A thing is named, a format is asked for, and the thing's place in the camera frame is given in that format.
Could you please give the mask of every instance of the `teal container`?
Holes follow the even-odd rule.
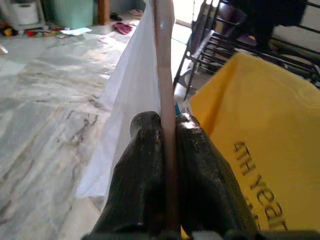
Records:
[[[79,29],[94,24],[94,0],[51,0],[54,22],[59,27]]]

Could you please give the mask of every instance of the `yellow cloth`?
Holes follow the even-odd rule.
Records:
[[[191,98],[261,230],[320,231],[320,92],[238,54]]]

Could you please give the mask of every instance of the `marble floor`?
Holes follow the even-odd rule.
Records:
[[[78,240],[95,224],[104,200],[74,192],[109,115],[97,97],[130,37],[110,25],[64,39],[0,37],[1,240]],[[183,41],[172,40],[174,74]]]

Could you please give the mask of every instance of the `wooden stick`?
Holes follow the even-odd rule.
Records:
[[[172,0],[153,0],[157,72],[160,87],[161,126],[164,134],[166,230],[180,231],[178,171],[176,161],[176,114],[171,75],[171,36],[175,23]]]

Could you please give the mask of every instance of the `clothes drying rack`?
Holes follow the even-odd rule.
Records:
[[[318,89],[320,89],[320,67],[319,67],[319,59],[320,52],[315,51],[313,49],[309,49],[304,46],[300,46],[283,39],[272,37],[271,40],[281,43],[283,46],[289,46],[291,48],[304,51],[305,53],[312,54],[315,57],[308,57],[305,54],[300,54],[295,51],[290,51],[290,54],[281,54],[279,52],[273,52],[268,50],[260,50],[257,49],[254,45],[247,44],[241,42],[239,40],[230,40],[226,35],[216,32],[213,30],[216,26],[217,22],[221,22],[227,25],[235,26],[237,23],[230,22],[219,17],[219,10],[221,4],[230,5],[227,0],[219,0],[216,9],[213,8],[213,0],[211,1],[209,8],[207,10],[207,15],[205,18],[205,25],[201,31],[201,41],[196,50],[191,50],[191,43],[195,38],[194,27],[192,28],[192,33],[189,37],[187,48],[182,57],[182,61],[179,65],[178,71],[173,81],[173,87],[175,88],[177,83],[186,86],[185,74],[181,76],[183,64],[186,59],[190,59],[193,62],[192,68],[189,68],[189,81],[186,86],[186,94],[190,92],[192,86],[192,80],[194,78],[195,72],[197,68],[202,68],[207,70],[212,75],[215,74],[224,64],[225,62],[231,58],[234,54],[238,52],[247,52],[253,56],[260,57],[268,62],[274,63],[296,75],[301,76],[305,80],[314,84]],[[307,2],[307,7],[310,6],[312,8],[320,9],[320,5]],[[203,14],[204,8],[200,9],[199,16]],[[197,25],[200,17],[193,24]],[[320,31],[308,26],[304,25],[296,25],[295,27],[304,29],[306,31],[310,31],[316,34],[319,34],[320,40]]]

